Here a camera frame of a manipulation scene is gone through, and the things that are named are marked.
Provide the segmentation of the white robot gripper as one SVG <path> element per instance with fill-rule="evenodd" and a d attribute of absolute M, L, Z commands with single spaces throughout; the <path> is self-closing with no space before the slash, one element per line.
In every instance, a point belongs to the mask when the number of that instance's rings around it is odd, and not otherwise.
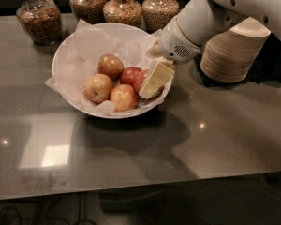
<path fill-rule="evenodd" d="M 191 43 L 181 31 L 177 18 L 174 17 L 162 30 L 161 35 L 147 50 L 152 59 L 162 55 L 170 60 L 156 61 L 149 68 L 142 82 L 139 95 L 144 99 L 155 97 L 160 89 L 173 78 L 176 64 L 184 64 L 200 53 L 200 47 Z"/>

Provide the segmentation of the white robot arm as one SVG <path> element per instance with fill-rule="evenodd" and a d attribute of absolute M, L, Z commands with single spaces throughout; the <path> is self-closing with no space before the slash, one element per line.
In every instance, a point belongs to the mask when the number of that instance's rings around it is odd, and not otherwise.
<path fill-rule="evenodd" d="M 162 29 L 147 55 L 157 61 L 139 95 L 151 98 L 173 74 L 173 63 L 185 64 L 212 37 L 252 17 L 281 41 L 281 0 L 190 0 Z"/>

